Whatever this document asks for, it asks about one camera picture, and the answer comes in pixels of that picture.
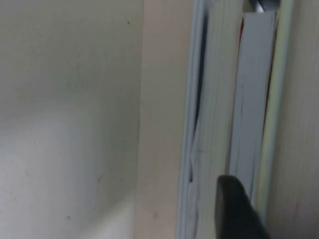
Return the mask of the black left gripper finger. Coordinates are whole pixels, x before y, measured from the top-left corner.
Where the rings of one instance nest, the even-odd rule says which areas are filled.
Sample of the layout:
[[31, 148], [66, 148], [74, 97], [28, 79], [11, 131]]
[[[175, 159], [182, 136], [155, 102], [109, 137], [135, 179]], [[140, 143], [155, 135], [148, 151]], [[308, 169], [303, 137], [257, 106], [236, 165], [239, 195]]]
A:
[[217, 239], [269, 239], [242, 183], [220, 175], [216, 183], [215, 234]]

